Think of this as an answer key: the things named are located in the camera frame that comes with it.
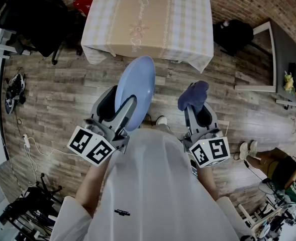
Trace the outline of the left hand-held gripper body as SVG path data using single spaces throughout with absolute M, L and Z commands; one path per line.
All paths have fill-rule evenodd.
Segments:
M 95 119 L 86 118 L 77 126 L 67 147 L 95 166 L 100 166 L 115 151 L 125 152 L 129 135 L 114 131 Z

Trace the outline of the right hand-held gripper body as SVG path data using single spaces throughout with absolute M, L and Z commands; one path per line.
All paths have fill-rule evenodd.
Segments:
M 218 128 L 186 137 L 183 145 L 198 168 L 214 166 L 230 158 L 228 139 Z

